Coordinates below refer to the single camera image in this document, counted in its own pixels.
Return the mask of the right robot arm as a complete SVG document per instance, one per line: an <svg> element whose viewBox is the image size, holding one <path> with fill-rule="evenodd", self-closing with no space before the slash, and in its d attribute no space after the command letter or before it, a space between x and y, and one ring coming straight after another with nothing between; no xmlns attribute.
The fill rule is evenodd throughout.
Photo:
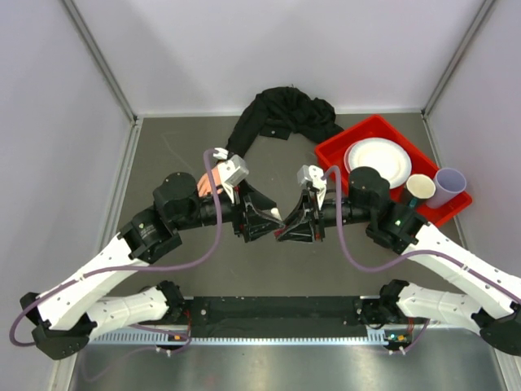
<svg viewBox="0 0 521 391"><path fill-rule="evenodd" d="M358 270L378 273L411 260L460 289L460 293L423 288L393 280L379 293L377 320L396 323L423 318L474 332L494 349L520 354L520 279L490 265L445 236L414 209L391 200L389 182L376 169L361 167L348 176L348 194L335 187L325 199L326 179L339 175L333 166L322 171L303 166L297 175L303 191L297 206L275 231L277 241L312 243L323 240L325 229L335 226L344 256ZM366 235L397 258L381 266L363 266L348 250L344 226L364 222Z"/></svg>

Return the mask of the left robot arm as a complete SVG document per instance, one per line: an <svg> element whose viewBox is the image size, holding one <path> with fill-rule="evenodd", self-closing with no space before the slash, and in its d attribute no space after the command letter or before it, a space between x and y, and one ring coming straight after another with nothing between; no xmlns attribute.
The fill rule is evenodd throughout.
<svg viewBox="0 0 521 391"><path fill-rule="evenodd" d="M219 194L219 207L211 196L199 197L195 178L183 172L169 175L153 197L152 206L137 213L72 277L74 285L46 301L34 292L21 298L35 326L34 344L47 357L67 358L97 337L136 323L179 321L185 301L171 281L128 297L108 293L139 267L150 268L179 247L180 231L229 222L236 235L250 242L282 228L275 202L246 181L231 195Z"/></svg>

